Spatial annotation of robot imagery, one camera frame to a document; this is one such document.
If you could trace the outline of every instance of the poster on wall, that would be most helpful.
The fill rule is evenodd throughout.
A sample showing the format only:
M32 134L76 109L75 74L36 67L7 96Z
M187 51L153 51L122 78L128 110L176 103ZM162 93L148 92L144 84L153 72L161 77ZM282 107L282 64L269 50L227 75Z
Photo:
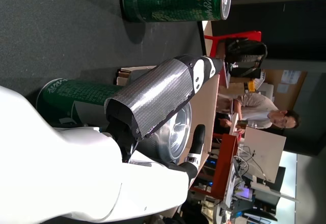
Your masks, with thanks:
M285 84L296 84L301 75L301 71L297 70L284 70L281 83Z

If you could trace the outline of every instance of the red chair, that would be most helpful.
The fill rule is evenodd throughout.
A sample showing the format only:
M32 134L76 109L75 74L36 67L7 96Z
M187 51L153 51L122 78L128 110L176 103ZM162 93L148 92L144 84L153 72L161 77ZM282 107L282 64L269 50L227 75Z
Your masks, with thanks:
M224 40L227 38L235 38L235 37L247 37L249 40L260 42L261 41L261 32L257 32L257 31L241 32L241 33L229 34L229 35L218 36L218 37L205 36L205 39L209 39L209 40L213 41L209 56L213 57L213 58L216 57L216 49L221 40Z

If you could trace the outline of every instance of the computer monitor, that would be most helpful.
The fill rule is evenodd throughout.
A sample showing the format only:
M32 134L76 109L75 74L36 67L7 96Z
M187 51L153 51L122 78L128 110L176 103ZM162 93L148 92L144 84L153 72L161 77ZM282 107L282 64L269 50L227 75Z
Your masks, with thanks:
M249 159L249 156L246 158L249 159L247 161L249 164L248 173L265 179L262 173L263 171L266 175L267 181L274 183L281 161L285 140L286 137L284 136L247 127L244 136L244 146L247 147L244 147L243 149L248 153L250 149L253 159L255 160L253 161L252 159Z

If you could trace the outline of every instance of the bag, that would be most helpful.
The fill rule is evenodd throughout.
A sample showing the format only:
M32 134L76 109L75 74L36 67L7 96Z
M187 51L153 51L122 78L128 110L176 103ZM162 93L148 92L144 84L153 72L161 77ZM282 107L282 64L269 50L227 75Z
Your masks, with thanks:
M267 47L263 42L248 38L228 38L225 41L225 62L256 62L252 68L259 68L267 56Z
M235 68L230 71L234 77L260 78L261 70L257 69L267 56L264 43L248 38L228 38L225 41L225 62L228 64L255 62L251 68Z

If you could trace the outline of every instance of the dark hair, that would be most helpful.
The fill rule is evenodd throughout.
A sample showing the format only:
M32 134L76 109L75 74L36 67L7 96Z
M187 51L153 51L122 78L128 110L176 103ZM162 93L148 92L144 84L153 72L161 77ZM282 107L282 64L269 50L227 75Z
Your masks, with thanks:
M299 114L293 110L288 110L287 113L285 114L287 117L292 117L295 120L295 126L294 128L298 128L300 123L301 123L301 118Z

